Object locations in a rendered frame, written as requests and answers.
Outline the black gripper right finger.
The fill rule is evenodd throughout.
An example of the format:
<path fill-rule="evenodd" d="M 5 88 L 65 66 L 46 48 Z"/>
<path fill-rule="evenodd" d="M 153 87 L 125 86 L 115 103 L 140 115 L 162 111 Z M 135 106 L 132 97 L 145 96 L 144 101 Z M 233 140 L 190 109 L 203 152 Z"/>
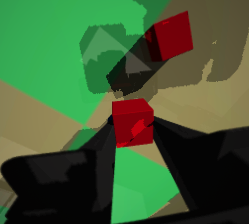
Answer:
<path fill-rule="evenodd" d="M 249 147 L 249 126 L 203 133 L 154 116 L 153 140 L 188 210 L 208 202 L 230 150 Z"/>

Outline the red cube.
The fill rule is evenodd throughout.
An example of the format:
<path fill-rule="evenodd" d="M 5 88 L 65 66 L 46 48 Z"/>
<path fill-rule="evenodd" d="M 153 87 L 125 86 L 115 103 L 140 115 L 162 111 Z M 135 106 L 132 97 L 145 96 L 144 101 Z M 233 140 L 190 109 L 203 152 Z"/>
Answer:
<path fill-rule="evenodd" d="M 154 110 L 144 100 L 112 102 L 116 147 L 153 144 Z"/>
<path fill-rule="evenodd" d="M 193 50 L 188 11 L 152 25 L 145 31 L 152 62 L 163 62 Z"/>

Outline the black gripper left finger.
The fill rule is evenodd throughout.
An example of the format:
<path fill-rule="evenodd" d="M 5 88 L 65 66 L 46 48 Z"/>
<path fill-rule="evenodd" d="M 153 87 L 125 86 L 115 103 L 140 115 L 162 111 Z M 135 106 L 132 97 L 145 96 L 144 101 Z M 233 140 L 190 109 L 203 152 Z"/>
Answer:
<path fill-rule="evenodd" d="M 13 191 L 82 185 L 98 224 L 112 224 L 116 155 L 113 120 L 78 150 L 22 155 L 1 164 L 1 174 Z"/>

